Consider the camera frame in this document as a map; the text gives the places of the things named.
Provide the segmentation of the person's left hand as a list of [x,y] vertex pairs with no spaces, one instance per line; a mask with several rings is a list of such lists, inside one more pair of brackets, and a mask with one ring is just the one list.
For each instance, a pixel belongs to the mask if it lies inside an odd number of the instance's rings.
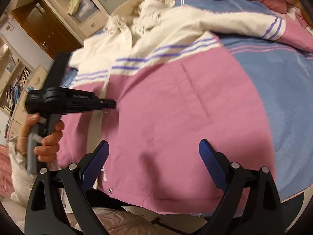
[[[39,114],[28,114],[26,116],[16,143],[16,149],[23,155],[27,154],[27,141],[30,129],[32,126],[36,125],[39,120]],[[54,131],[50,135],[41,139],[39,146],[36,146],[33,151],[38,161],[44,163],[52,163],[56,161],[57,152],[59,151],[59,142],[63,137],[64,128],[64,122],[59,120],[55,125]]]

